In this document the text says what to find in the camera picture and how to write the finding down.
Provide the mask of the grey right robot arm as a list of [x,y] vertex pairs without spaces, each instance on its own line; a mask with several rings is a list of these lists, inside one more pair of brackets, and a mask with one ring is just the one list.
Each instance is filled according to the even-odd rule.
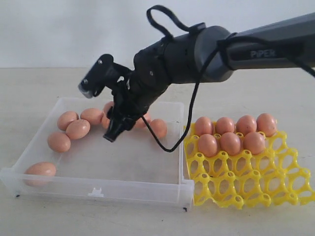
[[315,73],[312,13],[240,33],[204,23],[188,27],[172,12],[166,15],[184,35],[173,36],[147,11],[148,21],[163,38],[134,56],[133,70],[116,65],[111,56],[103,62],[105,85],[114,97],[104,134],[111,142],[131,130],[172,84],[220,83],[240,69],[298,67]]

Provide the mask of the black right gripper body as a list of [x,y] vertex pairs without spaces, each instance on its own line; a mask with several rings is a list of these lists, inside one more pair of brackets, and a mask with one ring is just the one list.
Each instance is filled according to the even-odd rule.
[[135,123],[171,84],[196,83],[195,43],[195,36],[163,38],[134,56],[133,71],[117,66],[124,81],[112,92],[114,107],[108,118]]

